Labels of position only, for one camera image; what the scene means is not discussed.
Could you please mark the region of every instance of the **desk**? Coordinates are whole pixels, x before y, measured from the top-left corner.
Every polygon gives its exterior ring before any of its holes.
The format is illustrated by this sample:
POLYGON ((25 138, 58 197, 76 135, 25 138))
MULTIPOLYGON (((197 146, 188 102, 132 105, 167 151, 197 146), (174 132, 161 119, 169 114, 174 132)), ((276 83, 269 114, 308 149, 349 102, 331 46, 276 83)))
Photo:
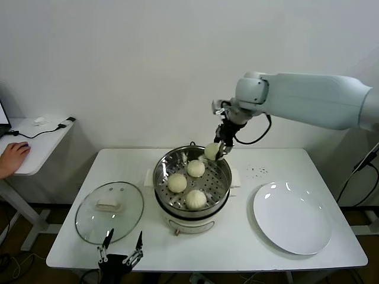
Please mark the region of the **desk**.
MULTIPOLYGON (((18 130, 20 133, 23 133, 27 136, 35 135, 42 131, 54 130, 59 123, 64 121, 61 120, 52 120, 47 124, 42 126, 35 126, 34 119, 32 118, 14 118, 10 119, 12 129, 18 130)), ((52 133, 42 134, 34 139, 28 139, 22 136, 11 136, 6 135, 0 138, 0 153, 4 151, 6 146, 9 143, 27 141, 31 146, 31 151, 26 157, 24 163, 16 171, 15 175, 20 176, 31 176, 37 173, 44 162, 49 158, 53 150, 70 130, 72 124, 66 128, 59 129, 52 133)), ((49 215, 49 210, 42 210, 42 213, 39 215, 29 206, 29 204, 11 187, 9 184, 1 180, 0 181, 0 195, 11 204, 16 210, 17 213, 14 215, 10 222, 10 227, 12 227, 17 218, 23 215, 29 222, 33 224, 28 237, 25 239, 24 244, 21 246, 21 250, 29 251, 34 244, 38 234, 57 234, 61 225, 58 224, 48 224, 45 219, 49 215)), ((0 242, 5 238, 7 228, 0 235, 0 242)))
POLYGON ((148 169, 170 149, 105 149, 97 155, 47 257, 50 267, 97 268, 95 245, 84 242, 75 230, 78 206, 95 188, 114 181, 135 184, 145 209, 134 230, 112 243, 108 253, 130 254, 143 231, 143 258, 135 267, 142 272, 257 272, 358 267, 367 257, 342 215, 332 194, 303 149, 234 149, 227 156, 239 172, 241 187, 218 213, 215 226, 201 234, 174 236, 164 222, 154 189, 144 186, 148 169), (320 253, 299 256, 272 244, 252 224, 247 207, 259 187, 275 180, 296 180, 324 206, 330 217, 332 238, 320 253))

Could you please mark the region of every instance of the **stainless steel pot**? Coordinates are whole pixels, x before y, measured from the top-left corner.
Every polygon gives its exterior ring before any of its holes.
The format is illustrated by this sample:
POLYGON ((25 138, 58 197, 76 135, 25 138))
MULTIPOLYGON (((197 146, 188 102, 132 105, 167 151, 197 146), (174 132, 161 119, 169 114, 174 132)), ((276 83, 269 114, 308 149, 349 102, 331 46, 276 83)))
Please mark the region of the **stainless steel pot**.
POLYGON ((164 155, 157 163, 153 173, 155 197, 159 205, 172 216, 188 221, 208 218, 217 213, 229 197, 232 172, 225 160, 211 161, 204 156, 204 147, 184 146, 164 155), (187 164, 192 160, 201 160, 205 164, 202 177, 191 177, 187 174, 187 164), (181 193, 168 189, 168 176, 182 173, 187 179, 187 188, 181 193), (190 210, 185 206, 187 193, 193 189, 203 191, 207 205, 200 210, 190 210))

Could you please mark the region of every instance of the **wire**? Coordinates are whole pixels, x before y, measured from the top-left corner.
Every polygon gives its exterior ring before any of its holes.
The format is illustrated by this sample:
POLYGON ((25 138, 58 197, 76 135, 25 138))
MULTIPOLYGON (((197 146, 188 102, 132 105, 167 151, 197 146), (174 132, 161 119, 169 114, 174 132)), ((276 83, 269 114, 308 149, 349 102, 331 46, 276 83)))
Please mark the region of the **wire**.
POLYGON ((61 127, 57 127, 55 128, 54 130, 49 130, 49 131, 43 131, 43 132, 39 132, 38 134, 34 135, 34 136, 28 136, 28 135, 25 135, 25 134, 22 134, 22 133, 18 133, 18 135, 20 136, 24 136, 25 138, 29 138, 29 139, 33 139, 33 138, 36 138, 37 136, 41 135, 41 134, 44 134, 44 133, 50 133, 50 132, 54 132, 54 131, 57 131, 58 129, 60 129, 61 127))
POLYGON ((79 284, 83 284, 84 283, 84 277, 89 275, 92 272, 97 272, 98 277, 100 277, 99 269, 90 269, 90 270, 86 271, 85 273, 83 273, 82 277, 79 280, 79 284))
POLYGON ((174 279, 174 277, 176 276, 177 273, 174 273, 173 275, 170 276, 170 278, 164 283, 164 284, 168 284, 172 279, 174 279))
POLYGON ((368 166, 372 167, 375 170, 375 172, 377 173, 377 180, 375 181, 375 185, 372 188, 372 190, 370 190, 370 192, 368 193, 368 195, 366 195, 366 197, 364 199, 362 199, 361 201, 359 201, 357 204, 353 205, 353 207, 361 205, 364 201, 366 201, 366 199, 376 190, 377 185, 379 183, 379 171, 378 171, 378 169, 373 164, 371 164, 371 163, 368 164, 368 166))
POLYGON ((259 283, 259 284, 265 284, 265 282, 262 282, 262 281, 259 281, 259 280, 254 280, 254 276, 257 275, 258 273, 253 273, 252 276, 250 276, 249 278, 246 278, 246 277, 243 277, 242 275, 240 275, 240 277, 245 280, 243 284, 251 284, 251 283, 259 283))
POLYGON ((348 182, 350 180, 350 178, 354 175, 355 172, 358 171, 358 169, 361 167, 361 165, 363 164, 363 162, 365 162, 365 160, 367 159, 367 157, 375 150, 375 148, 377 148, 379 146, 379 142, 377 144, 375 144, 375 146, 367 153, 367 155, 362 159, 362 161, 359 163, 359 165, 352 171, 352 173, 348 176, 348 178, 346 179, 346 181, 343 183, 343 186, 341 186, 341 191, 337 197, 337 203, 339 202, 339 200, 341 199, 341 196, 343 194, 343 192, 345 191, 346 189, 346 186, 348 185, 348 182))
POLYGON ((365 282, 363 281, 363 279, 362 279, 361 275, 358 273, 358 271, 356 269, 353 269, 352 271, 357 275, 361 284, 365 284, 365 282))
POLYGON ((15 282, 16 280, 22 278, 26 273, 28 273, 34 263, 34 258, 38 258, 38 259, 41 259, 41 260, 46 260, 44 257, 41 257, 39 256, 38 254, 35 254, 31 251, 23 251, 22 253, 20 253, 19 255, 17 255, 16 257, 12 257, 9 255, 9 260, 13 260, 16 264, 16 268, 13 270, 13 276, 12 276, 12 279, 11 280, 7 280, 7 281, 4 281, 4 282, 0 282, 0 284, 9 284, 9 283, 12 283, 12 282, 15 282), (22 255, 22 254, 25 254, 25 253, 30 253, 29 256, 27 256, 22 262, 18 262, 18 260, 16 259, 16 257, 22 255), (26 269, 26 271, 24 273, 21 273, 21 266, 28 260, 28 259, 31 259, 31 262, 30 262, 30 265, 29 267, 26 269))
POLYGON ((363 279, 362 279, 361 275, 359 275, 359 273, 355 269, 348 269, 347 272, 349 272, 349 274, 354 279, 354 282, 356 284, 365 284, 365 282, 363 282, 363 279))
POLYGON ((266 115, 266 118, 268 120, 268 127, 267 127, 266 131, 258 139, 254 140, 252 142, 242 142, 242 141, 238 140, 238 138, 235 136, 236 141, 240 144, 243 144, 243 145, 251 145, 251 144, 255 144, 258 141, 260 141, 261 139, 263 139, 263 137, 266 136, 267 132, 270 130, 271 125, 272 125, 271 116, 269 114, 266 114, 266 113, 265 113, 265 115, 266 115))

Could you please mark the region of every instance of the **table leg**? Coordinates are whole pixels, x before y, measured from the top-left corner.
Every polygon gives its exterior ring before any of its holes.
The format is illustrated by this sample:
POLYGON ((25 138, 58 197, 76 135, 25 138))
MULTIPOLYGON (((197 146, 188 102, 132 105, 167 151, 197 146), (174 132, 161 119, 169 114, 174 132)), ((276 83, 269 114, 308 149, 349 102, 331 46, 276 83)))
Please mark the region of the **table leg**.
POLYGON ((371 221, 370 225, 350 226, 355 235, 379 235, 379 218, 374 211, 365 211, 367 218, 371 221))
MULTIPOLYGON (((13 226, 20 214, 33 224, 33 228, 30 230, 21 246, 22 251, 30 251, 39 234, 58 234, 62 225, 48 224, 46 222, 50 210, 44 209, 39 215, 11 186, 9 186, 9 184, 3 180, 0 180, 0 195, 17 210, 17 213, 11 220, 10 227, 13 226)), ((3 236, 5 238, 6 233, 7 231, 4 231, 0 235, 0 239, 2 239, 3 236)))
MULTIPOLYGON (((49 216, 50 210, 44 209, 41 212, 41 218, 44 220, 49 216)), ((46 229, 40 229, 38 227, 33 227, 28 236, 26 237, 24 243, 21 246, 21 251, 31 251, 34 242, 36 241, 39 234, 58 234, 61 224, 48 224, 46 229)))
POLYGON ((0 195, 35 227, 47 229, 48 223, 3 180, 0 180, 0 195))
POLYGON ((16 214, 14 214, 14 216, 12 217, 11 222, 5 227, 5 229, 0 235, 0 244, 4 241, 5 237, 7 236, 8 226, 9 226, 9 230, 11 230, 11 228, 14 226, 19 216, 20 216, 20 213, 16 212, 16 214))

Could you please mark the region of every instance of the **small white object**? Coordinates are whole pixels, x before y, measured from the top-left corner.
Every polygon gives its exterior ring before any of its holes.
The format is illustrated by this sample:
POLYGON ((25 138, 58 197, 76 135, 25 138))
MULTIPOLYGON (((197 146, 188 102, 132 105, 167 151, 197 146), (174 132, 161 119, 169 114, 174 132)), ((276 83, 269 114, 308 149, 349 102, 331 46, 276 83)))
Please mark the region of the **small white object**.
POLYGON ((207 159, 215 161, 216 154, 219 152, 219 144, 218 143, 210 143, 205 147, 204 155, 207 159))
POLYGON ((230 188, 240 188, 241 187, 241 179, 239 178, 238 170, 231 169, 232 171, 232 184, 230 188))
POLYGON ((99 211, 119 212, 121 208, 121 204, 115 198, 99 199, 96 203, 96 209, 99 211))
POLYGON ((207 204, 207 197, 203 192, 194 189, 187 194, 185 204, 188 209, 201 209, 207 204))
POLYGON ((204 174, 204 172, 205 165, 202 161, 193 160, 190 161, 187 165, 187 173, 194 178, 199 178, 204 174))
POLYGON ((49 121, 45 117, 38 117, 34 120, 35 126, 47 124, 49 121))
POLYGON ((151 169, 148 169, 146 172, 146 176, 144 177, 143 186, 145 186, 147 188, 153 188, 154 187, 153 171, 151 169))
POLYGON ((331 229, 323 207, 307 189, 272 182, 254 197, 253 211, 265 235, 295 254, 316 254, 327 246, 331 229))
POLYGON ((179 193, 187 187, 187 180, 181 173, 174 173, 168 177, 167 185, 170 191, 179 193))

